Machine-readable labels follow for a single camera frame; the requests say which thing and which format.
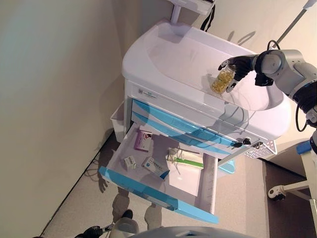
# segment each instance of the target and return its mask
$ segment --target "blue drawer handle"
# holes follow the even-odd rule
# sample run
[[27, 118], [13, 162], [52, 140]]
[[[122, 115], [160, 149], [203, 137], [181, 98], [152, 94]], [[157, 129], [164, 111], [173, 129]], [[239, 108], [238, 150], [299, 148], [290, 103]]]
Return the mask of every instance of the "blue drawer handle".
[[178, 117], [175, 117], [171, 114], [168, 114], [164, 111], [161, 111], [155, 107], [152, 107], [148, 104], [142, 103], [140, 101], [134, 100], [135, 104], [138, 105], [140, 108], [142, 108], [147, 113], [155, 116], [157, 119], [161, 120], [162, 122], [177, 128], [179, 130], [182, 130], [189, 135], [192, 135], [194, 137], [197, 137], [202, 140], [212, 141], [217, 144], [222, 144], [226, 146], [233, 146], [235, 142], [226, 139], [220, 135], [217, 135], [215, 133], [212, 133], [211, 131], [208, 131], [206, 129], [203, 129], [199, 126], [196, 126], [195, 124], [192, 124], [188, 121], [182, 120]]
[[208, 151], [212, 151], [212, 152], [216, 152], [216, 153], [220, 153], [220, 154], [225, 154], [225, 155], [230, 155], [229, 152], [224, 151], [224, 150], [220, 150], [216, 147], [213, 147], [211, 145], [208, 145], [206, 143], [203, 143], [201, 141], [198, 141], [196, 139], [193, 139], [191, 137], [186, 136], [185, 134], [181, 134], [179, 132], [176, 132], [162, 124], [157, 123], [156, 121], [153, 121], [151, 119], [148, 119], [136, 112], [132, 112], [138, 119], [140, 119], [142, 122], [149, 124], [150, 126], [154, 127], [155, 129], [165, 133], [166, 135], [168, 135], [169, 137], [173, 138], [174, 140], [177, 140], [181, 143], [187, 144], [187, 145], [193, 145], [193, 146], [197, 146], [199, 148], [208, 150]]

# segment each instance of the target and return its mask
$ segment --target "purple medicine box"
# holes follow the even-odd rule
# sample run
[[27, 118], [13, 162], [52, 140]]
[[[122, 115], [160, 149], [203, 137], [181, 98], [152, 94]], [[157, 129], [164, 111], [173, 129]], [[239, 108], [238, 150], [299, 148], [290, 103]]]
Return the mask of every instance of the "purple medicine box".
[[152, 141], [152, 132], [139, 130], [134, 149], [148, 152]]

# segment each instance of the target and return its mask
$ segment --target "beige wall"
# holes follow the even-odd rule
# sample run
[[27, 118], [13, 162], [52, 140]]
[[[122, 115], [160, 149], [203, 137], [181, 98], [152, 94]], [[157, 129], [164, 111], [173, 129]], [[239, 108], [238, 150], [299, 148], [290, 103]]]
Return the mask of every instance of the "beige wall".
[[108, 137], [141, 3], [0, 2], [0, 237], [39, 235]]
[[[266, 50], [269, 40], [277, 40], [289, 26], [307, 0], [218, 0], [209, 33], [241, 44], [254, 52]], [[182, 12], [180, 21], [190, 23], [194, 13]], [[200, 15], [194, 26], [200, 28], [206, 16]], [[254, 35], [246, 42], [246, 35]], [[310, 8], [280, 43], [282, 49], [297, 49], [304, 59], [317, 67], [317, 4]], [[279, 151], [303, 141], [313, 133], [310, 126], [298, 132], [295, 126], [296, 104], [292, 106], [291, 125], [287, 133], [276, 140]], [[299, 124], [305, 123], [304, 113], [299, 113]]]

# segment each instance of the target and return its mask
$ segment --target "black shoe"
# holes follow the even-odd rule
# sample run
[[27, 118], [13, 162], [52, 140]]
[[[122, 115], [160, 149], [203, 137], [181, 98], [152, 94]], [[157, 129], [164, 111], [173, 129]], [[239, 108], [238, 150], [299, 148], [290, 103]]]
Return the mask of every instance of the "black shoe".
[[127, 217], [127, 218], [132, 219], [132, 217], [133, 217], [133, 212], [132, 212], [132, 210], [130, 210], [130, 209], [126, 210], [126, 211], [123, 213], [122, 217]]

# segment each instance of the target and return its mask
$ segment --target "caster wheel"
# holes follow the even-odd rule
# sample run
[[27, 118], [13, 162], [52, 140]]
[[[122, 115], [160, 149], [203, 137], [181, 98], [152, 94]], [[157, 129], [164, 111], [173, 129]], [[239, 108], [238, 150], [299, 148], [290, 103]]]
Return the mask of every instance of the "caster wheel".
[[283, 190], [283, 186], [275, 186], [271, 188], [268, 193], [268, 197], [273, 201], [283, 200], [286, 197], [286, 193]]

